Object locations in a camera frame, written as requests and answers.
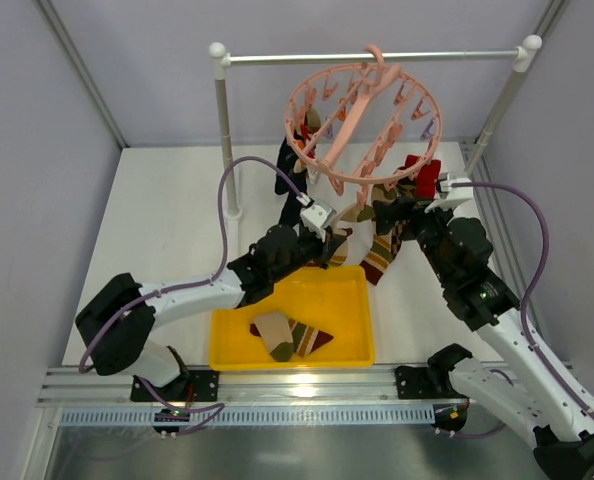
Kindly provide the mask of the beige striped sock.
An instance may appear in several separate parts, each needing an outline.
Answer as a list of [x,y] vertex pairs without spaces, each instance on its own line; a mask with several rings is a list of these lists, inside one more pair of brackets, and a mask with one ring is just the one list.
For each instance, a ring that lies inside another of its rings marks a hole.
[[384,235],[377,234],[375,220],[372,224],[372,245],[359,266],[364,270],[366,280],[376,286],[401,250],[401,235],[404,233],[406,223],[396,222]]
[[349,254],[349,238],[353,235],[352,226],[365,221],[374,219],[374,209],[371,204],[366,203],[363,206],[354,203],[340,213],[332,221],[333,233],[343,238],[343,243],[337,246],[327,262],[329,267],[343,266]]
[[332,334],[281,311],[255,317],[249,324],[249,332],[262,339],[266,351],[276,362],[288,362],[293,356],[306,358],[334,340]]

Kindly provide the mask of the navy blue sock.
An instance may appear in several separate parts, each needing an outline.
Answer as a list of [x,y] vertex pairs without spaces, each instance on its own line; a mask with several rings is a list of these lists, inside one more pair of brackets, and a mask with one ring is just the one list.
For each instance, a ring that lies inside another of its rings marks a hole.
[[[307,169],[301,163],[301,159],[295,151],[290,147],[287,139],[284,139],[280,145],[276,166],[292,181],[300,192],[307,192]],[[298,200],[298,195],[281,175],[275,177],[274,192],[276,195],[287,195],[278,223],[280,225],[295,227],[300,220],[302,208],[302,204]]]

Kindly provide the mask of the pink round clip hanger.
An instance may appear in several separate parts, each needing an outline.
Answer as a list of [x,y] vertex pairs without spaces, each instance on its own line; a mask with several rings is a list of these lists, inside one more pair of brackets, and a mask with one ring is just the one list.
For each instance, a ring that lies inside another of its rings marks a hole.
[[[363,206],[376,184],[392,188],[434,159],[442,117],[432,93],[376,45],[367,57],[307,77],[288,98],[285,138],[315,182],[324,176],[337,195],[357,187]],[[321,128],[304,144],[306,111],[319,113]]]

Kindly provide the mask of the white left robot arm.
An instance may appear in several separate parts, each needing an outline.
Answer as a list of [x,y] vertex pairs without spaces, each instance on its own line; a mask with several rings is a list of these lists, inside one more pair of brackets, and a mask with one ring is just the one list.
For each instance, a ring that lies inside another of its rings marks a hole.
[[146,284],[129,273],[115,275],[76,316],[86,347],[79,371],[126,373],[155,389],[168,388],[184,377],[183,362],[173,348],[150,341],[152,331],[196,314],[256,304],[300,268],[328,267],[349,234],[328,227],[319,237],[306,228],[275,225],[247,253],[222,262],[206,278]]

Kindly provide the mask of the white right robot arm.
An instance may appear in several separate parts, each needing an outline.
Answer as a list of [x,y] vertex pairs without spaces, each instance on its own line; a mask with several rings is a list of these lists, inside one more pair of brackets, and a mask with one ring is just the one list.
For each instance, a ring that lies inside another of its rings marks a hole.
[[373,209],[378,234],[403,224],[401,240],[419,245],[448,309],[503,358],[519,381],[511,386],[453,343],[424,367],[398,367],[399,395],[472,399],[528,444],[548,478],[593,478],[594,397],[522,319],[518,298],[488,265],[493,246],[480,220],[406,197],[376,201]]

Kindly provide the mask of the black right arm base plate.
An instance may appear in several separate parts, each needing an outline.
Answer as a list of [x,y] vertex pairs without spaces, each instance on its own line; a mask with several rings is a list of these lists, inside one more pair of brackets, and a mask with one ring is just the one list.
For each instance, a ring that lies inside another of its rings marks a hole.
[[422,400],[443,397],[441,376],[428,366],[401,365],[394,370],[397,396],[400,400]]

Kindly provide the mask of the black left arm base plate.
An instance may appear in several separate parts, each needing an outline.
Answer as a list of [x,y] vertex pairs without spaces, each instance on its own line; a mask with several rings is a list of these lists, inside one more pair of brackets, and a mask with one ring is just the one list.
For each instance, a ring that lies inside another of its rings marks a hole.
[[[153,390],[163,400],[175,402],[215,402],[218,397],[220,374],[213,370],[189,370],[164,387]],[[143,382],[133,377],[130,393],[132,402],[155,402],[156,398],[146,389]]]

